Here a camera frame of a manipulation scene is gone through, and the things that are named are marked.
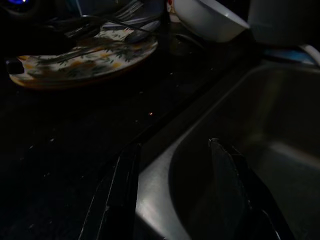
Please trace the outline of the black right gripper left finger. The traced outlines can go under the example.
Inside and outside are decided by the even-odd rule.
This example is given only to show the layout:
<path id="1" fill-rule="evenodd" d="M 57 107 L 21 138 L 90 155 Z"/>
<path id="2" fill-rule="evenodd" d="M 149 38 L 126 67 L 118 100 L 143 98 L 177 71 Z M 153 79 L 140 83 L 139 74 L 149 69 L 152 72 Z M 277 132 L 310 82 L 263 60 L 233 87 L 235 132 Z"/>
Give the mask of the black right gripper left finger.
<path id="1" fill-rule="evenodd" d="M 80 240 L 131 240 L 134 235 L 141 144 L 126 147 L 111 175 L 98 184 L 84 219 Z"/>

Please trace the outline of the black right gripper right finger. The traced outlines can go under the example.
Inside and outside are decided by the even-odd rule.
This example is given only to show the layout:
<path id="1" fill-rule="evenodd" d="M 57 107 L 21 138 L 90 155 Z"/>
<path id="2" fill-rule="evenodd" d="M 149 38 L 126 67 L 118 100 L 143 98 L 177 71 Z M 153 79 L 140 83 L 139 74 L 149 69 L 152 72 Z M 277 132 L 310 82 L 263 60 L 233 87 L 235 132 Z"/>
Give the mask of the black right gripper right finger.
<path id="1" fill-rule="evenodd" d="M 293 240 L 272 193 L 232 145 L 210 138 L 217 202 L 228 240 Z"/>

